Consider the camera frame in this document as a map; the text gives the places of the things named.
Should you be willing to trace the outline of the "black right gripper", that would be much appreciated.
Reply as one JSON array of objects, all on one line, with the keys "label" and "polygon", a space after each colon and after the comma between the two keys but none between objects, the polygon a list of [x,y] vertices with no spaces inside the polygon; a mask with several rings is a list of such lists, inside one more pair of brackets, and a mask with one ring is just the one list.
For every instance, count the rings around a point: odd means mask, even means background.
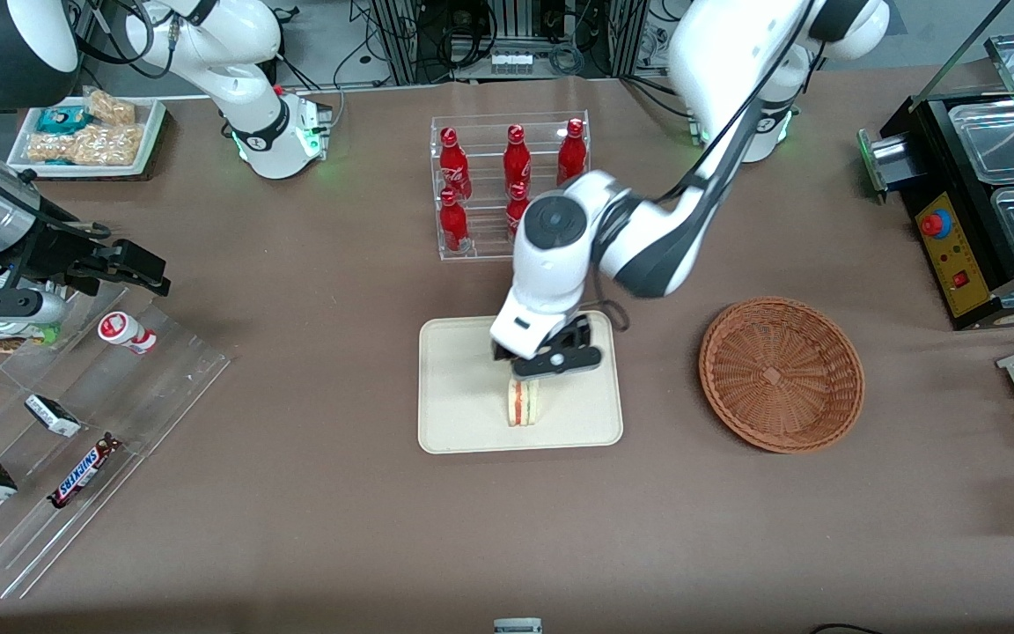
[{"label": "black right gripper", "polygon": [[169,296],[172,281],[164,276],[165,260],[130,240],[110,245],[110,228],[97,222],[69,222],[57,228],[37,221],[20,242],[5,253],[5,288],[19,289],[24,280],[54,280],[76,292],[96,297],[101,282],[141,286],[160,297]]}]

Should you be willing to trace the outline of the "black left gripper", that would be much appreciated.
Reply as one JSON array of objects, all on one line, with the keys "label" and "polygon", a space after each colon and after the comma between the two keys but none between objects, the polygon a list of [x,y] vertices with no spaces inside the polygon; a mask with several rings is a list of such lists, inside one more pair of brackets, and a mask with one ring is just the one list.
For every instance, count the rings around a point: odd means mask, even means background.
[{"label": "black left gripper", "polygon": [[492,343],[492,358],[527,364],[595,364],[592,328],[587,316],[576,316],[547,337],[532,358],[522,358],[499,343]]}]

